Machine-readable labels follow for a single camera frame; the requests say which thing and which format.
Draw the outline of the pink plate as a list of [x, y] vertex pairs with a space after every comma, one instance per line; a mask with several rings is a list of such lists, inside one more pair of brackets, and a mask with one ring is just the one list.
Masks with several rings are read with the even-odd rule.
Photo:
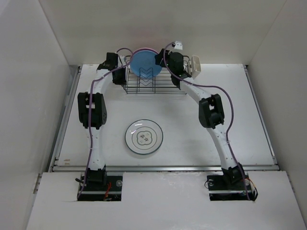
[[139, 52], [139, 51], [144, 51], [144, 50], [148, 50], [148, 51], [152, 51], [152, 52], [157, 52], [156, 50], [149, 48], [149, 47], [142, 47], [142, 48], [138, 48], [134, 51], [134, 53]]

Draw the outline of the white plate grey flower outline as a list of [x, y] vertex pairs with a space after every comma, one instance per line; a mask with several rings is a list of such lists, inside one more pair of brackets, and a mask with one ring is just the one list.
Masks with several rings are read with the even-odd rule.
[[148, 157], [160, 149], [164, 141], [164, 133], [157, 122], [140, 119], [127, 127], [124, 140], [133, 156]]

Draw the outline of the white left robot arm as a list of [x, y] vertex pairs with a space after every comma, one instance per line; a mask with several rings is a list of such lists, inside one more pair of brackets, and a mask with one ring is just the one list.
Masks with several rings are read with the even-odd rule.
[[124, 85], [126, 83], [126, 64], [119, 60], [118, 52], [106, 54], [106, 60], [99, 64], [96, 76], [85, 92], [78, 93], [79, 121], [88, 130], [89, 156], [86, 171], [101, 171], [105, 167], [100, 136], [107, 120], [104, 94], [110, 84]]

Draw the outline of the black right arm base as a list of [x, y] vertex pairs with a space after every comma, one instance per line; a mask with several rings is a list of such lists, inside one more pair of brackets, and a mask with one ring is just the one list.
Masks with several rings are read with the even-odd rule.
[[249, 175], [245, 173], [242, 178], [241, 173], [238, 172], [238, 176], [238, 181], [228, 183], [223, 174], [207, 175], [204, 187], [208, 189], [209, 199], [211, 201], [256, 201], [259, 193]]

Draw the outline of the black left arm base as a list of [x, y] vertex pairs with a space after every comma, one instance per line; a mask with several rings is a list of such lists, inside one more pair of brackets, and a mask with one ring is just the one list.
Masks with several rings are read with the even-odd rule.
[[123, 175], [109, 174], [105, 169], [86, 172], [75, 179], [79, 183], [77, 201], [121, 201]]

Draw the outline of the blue plate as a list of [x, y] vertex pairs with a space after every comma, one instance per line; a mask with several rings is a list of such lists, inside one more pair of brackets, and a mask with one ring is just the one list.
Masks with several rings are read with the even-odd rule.
[[138, 77], [151, 79], [161, 72], [162, 67], [155, 64], [154, 57], [133, 57], [130, 69]]

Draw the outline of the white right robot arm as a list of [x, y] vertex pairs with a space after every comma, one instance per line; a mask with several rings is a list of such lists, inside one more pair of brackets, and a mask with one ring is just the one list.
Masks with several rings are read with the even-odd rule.
[[184, 58], [181, 53], [163, 48], [155, 56], [155, 62], [157, 65], [167, 68], [171, 74], [172, 83], [198, 104], [199, 122], [211, 135], [221, 161], [224, 174], [222, 183], [226, 188], [234, 188], [239, 184], [243, 170], [242, 165], [234, 156], [228, 136], [234, 121], [234, 108], [231, 99], [228, 99], [231, 107], [231, 121], [228, 128], [225, 129], [225, 114], [221, 96], [210, 94], [205, 90], [206, 86], [195, 83], [184, 68]]

